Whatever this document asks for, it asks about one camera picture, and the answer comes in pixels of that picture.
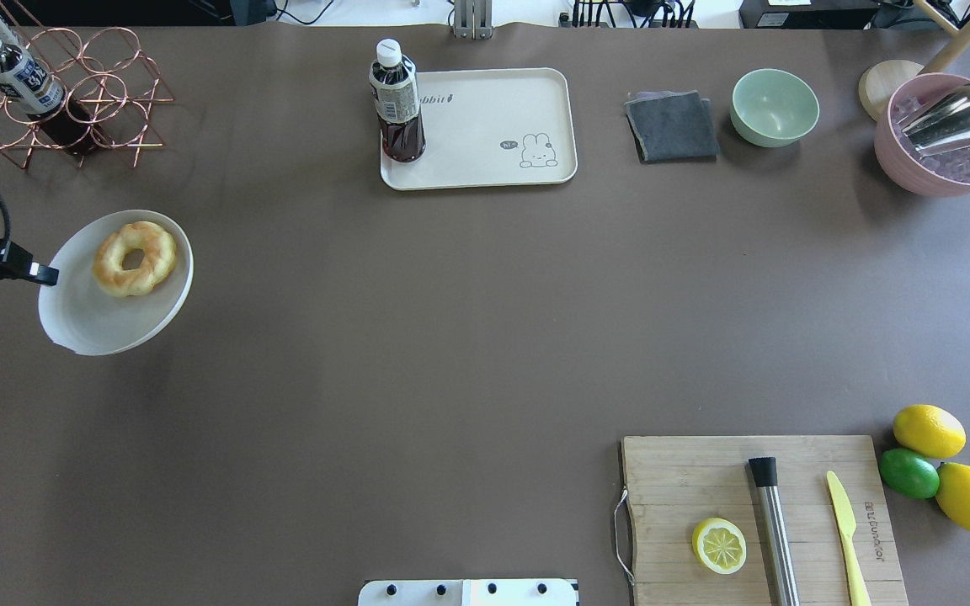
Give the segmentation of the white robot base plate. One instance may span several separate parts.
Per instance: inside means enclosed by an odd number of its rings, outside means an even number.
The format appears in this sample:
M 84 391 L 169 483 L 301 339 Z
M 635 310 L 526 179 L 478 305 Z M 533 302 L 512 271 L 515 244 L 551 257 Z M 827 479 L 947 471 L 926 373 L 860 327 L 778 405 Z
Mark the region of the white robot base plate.
M 374 580 L 358 605 L 578 605 L 578 582 L 563 578 Z

